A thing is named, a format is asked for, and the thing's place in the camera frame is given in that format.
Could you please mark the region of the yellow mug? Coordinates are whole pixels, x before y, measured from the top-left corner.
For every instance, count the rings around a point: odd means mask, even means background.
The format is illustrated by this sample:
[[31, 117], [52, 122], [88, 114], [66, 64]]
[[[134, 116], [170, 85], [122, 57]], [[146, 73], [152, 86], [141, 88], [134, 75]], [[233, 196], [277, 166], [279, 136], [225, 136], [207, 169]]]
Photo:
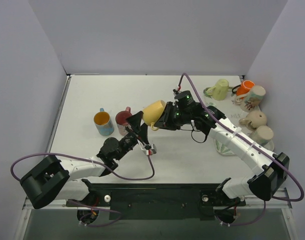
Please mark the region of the yellow mug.
[[166, 103], [163, 100], [158, 100], [150, 104], [142, 110], [142, 120], [147, 126], [151, 127], [153, 131], [157, 131], [159, 128], [155, 127], [155, 124], [163, 114], [165, 108]]

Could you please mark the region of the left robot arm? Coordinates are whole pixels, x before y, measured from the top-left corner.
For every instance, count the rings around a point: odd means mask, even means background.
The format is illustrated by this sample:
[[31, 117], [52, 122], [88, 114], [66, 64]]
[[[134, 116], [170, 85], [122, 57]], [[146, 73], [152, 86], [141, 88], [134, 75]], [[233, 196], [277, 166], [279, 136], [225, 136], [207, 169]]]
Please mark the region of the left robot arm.
[[88, 177], [103, 177], [118, 167], [118, 161], [141, 143], [144, 149], [150, 148], [148, 127], [141, 123], [142, 111], [127, 119], [130, 126], [127, 135], [121, 140], [107, 138], [99, 153], [92, 158], [80, 159], [46, 154], [35, 167], [20, 180], [20, 185], [35, 209], [41, 209], [54, 200], [75, 200], [84, 206], [99, 203], [100, 195], [87, 180]]

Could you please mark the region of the pink ghost mug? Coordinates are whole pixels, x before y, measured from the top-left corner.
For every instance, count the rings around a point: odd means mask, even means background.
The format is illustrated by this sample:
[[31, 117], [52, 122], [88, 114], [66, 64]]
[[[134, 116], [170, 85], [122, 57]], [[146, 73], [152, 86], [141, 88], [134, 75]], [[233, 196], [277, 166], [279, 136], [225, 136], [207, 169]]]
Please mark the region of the pink ghost mug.
[[132, 113], [131, 108], [129, 106], [127, 106], [125, 110], [118, 112], [115, 116], [118, 131], [122, 136], [125, 136], [128, 133], [126, 130], [126, 127], [129, 125], [129, 123], [127, 122], [127, 118], [131, 116]]

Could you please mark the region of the light green mug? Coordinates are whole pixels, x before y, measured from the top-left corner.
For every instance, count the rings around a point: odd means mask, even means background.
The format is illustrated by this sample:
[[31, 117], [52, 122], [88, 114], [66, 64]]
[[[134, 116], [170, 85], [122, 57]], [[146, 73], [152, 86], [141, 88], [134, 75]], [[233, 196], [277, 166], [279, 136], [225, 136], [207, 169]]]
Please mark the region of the light green mug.
[[214, 86], [210, 87], [206, 94], [211, 96], [216, 101], [222, 101], [226, 98], [229, 90], [229, 82], [222, 78], [219, 79]]

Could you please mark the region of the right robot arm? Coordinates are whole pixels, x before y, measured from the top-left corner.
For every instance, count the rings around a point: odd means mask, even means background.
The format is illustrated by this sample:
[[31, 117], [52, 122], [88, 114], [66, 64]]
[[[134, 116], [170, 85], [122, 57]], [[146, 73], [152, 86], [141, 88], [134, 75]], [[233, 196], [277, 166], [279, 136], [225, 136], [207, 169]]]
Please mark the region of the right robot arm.
[[288, 175], [289, 157], [265, 149], [237, 128], [214, 106], [203, 107], [186, 90], [167, 102], [154, 127], [175, 131], [183, 125], [192, 125], [198, 131], [225, 145], [253, 172], [253, 176], [227, 178], [216, 189], [216, 200], [226, 205], [235, 198], [255, 195], [269, 201]]

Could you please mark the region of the blue butterfly mug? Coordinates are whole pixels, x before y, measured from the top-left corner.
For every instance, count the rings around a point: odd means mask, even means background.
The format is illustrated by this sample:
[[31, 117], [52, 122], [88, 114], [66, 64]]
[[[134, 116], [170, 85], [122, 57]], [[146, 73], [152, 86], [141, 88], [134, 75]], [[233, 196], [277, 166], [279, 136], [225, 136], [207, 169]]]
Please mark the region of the blue butterfly mug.
[[99, 112], [94, 115], [93, 122], [102, 136], [110, 136], [115, 130], [112, 119], [104, 108], [100, 108]]

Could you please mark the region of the cream floral mug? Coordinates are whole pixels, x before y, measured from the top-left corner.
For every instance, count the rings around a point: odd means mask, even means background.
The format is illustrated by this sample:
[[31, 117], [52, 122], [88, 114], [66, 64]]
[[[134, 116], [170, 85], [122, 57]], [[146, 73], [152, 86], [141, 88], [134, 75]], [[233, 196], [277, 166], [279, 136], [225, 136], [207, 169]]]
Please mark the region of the cream floral mug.
[[268, 146], [274, 137], [273, 130], [266, 126], [259, 126], [255, 131], [249, 134], [249, 137], [259, 145], [265, 147]]

